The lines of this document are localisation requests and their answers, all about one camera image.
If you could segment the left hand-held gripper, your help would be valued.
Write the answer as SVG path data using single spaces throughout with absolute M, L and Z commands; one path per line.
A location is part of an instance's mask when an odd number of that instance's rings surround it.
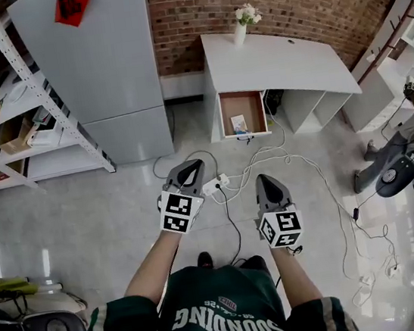
M 190 232 L 204 203 L 201 197 L 204 170 L 204 161 L 195 158 L 169 172 L 157 199 L 162 231 L 183 235 Z

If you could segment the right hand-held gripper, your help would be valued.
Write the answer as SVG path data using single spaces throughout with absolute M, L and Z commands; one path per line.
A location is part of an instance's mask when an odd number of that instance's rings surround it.
M 271 249 L 299 246 L 303 224 L 288 188 L 263 173 L 257 176 L 255 184 L 257 204 L 265 213 L 257 223 L 260 239 L 265 240 Z

